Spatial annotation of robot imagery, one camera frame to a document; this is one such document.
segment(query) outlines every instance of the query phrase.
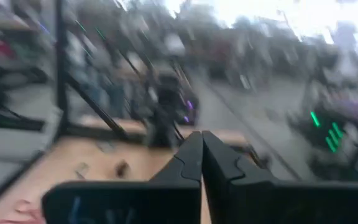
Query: floor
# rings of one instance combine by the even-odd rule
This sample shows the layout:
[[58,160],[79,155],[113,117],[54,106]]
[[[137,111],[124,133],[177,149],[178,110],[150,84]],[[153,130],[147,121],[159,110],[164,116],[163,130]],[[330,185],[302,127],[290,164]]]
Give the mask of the floor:
[[[311,148],[291,133],[282,117],[296,107],[301,86],[283,80],[275,83],[256,95],[194,75],[193,86],[201,99],[199,126],[244,133],[259,154],[271,155],[272,172],[279,179],[314,180],[305,164]],[[70,98],[75,107],[84,103],[79,97]],[[11,94],[10,108],[31,118],[46,119],[52,105],[52,88],[46,86],[29,86]],[[30,159],[41,139],[39,133],[0,129],[0,183]]]

